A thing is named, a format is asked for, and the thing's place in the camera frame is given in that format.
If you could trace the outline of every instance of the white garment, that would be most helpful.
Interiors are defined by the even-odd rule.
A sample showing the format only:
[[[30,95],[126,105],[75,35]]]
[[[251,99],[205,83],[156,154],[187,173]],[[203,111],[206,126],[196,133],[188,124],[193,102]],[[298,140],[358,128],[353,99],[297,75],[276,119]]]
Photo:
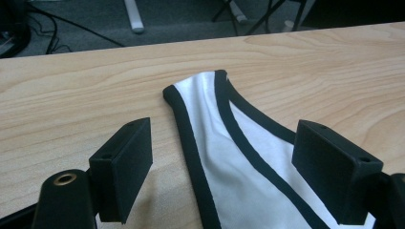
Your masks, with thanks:
[[[349,228],[292,165],[295,133],[248,104],[225,71],[196,74],[163,93],[205,228]],[[373,217],[366,224],[373,227]]]

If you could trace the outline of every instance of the tabletop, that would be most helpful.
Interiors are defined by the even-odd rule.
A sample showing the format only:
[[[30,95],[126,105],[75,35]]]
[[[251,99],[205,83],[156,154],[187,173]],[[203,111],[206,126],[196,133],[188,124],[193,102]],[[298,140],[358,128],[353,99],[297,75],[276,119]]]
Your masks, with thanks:
[[[253,106],[295,131],[322,123],[405,173],[405,23],[0,60],[0,218],[88,158],[123,124],[151,117],[154,164],[125,225],[200,228],[162,90],[224,69]]]

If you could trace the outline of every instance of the gray carpet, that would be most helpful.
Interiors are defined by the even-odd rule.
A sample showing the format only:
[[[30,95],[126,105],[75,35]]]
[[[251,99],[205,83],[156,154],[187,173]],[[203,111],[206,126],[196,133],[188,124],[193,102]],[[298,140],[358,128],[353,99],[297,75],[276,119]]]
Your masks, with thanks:
[[[235,0],[248,21],[239,25],[240,34],[245,34],[266,12],[267,0]],[[314,0],[309,0],[304,12],[309,11]],[[137,0],[139,12],[145,27],[143,34],[134,34],[129,25],[125,5],[122,0],[65,0],[32,4],[44,11],[76,22],[86,28],[110,37],[130,47],[159,43],[181,42],[235,36],[230,16],[225,11],[219,20],[211,22],[212,16],[222,6],[223,0]],[[287,1],[269,20],[271,32],[280,32],[286,20],[295,19],[298,4]],[[41,24],[43,31],[54,30],[52,21],[40,14],[30,13]],[[105,41],[87,31],[56,20],[59,38],[58,46],[66,45],[72,52],[111,49],[117,45]],[[45,54],[51,40],[50,32],[41,33],[39,25],[29,19],[32,40],[29,46],[17,56]],[[255,34],[265,33],[262,26]],[[53,53],[69,52],[66,46]]]

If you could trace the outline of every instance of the light wood surface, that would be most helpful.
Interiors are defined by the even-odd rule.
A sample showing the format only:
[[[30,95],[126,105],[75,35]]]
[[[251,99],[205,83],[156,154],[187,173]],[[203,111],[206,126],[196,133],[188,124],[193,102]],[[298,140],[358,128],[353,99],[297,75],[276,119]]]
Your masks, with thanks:
[[[199,228],[176,123],[162,90],[225,69],[259,110],[295,131],[320,122],[405,173],[405,23],[0,60],[0,218],[41,183],[88,168],[119,127],[152,121],[154,164],[127,224]]]

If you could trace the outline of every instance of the wood grain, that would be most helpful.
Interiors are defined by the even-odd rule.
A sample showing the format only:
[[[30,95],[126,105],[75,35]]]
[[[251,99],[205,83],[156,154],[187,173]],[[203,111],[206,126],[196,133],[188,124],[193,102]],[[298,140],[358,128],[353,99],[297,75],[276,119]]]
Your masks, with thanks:
[[[200,228],[176,124],[161,92],[225,69],[254,106],[291,130],[332,127],[405,173],[405,23],[0,60],[0,218],[41,183],[88,168],[119,127],[150,116],[154,164],[126,225]]]

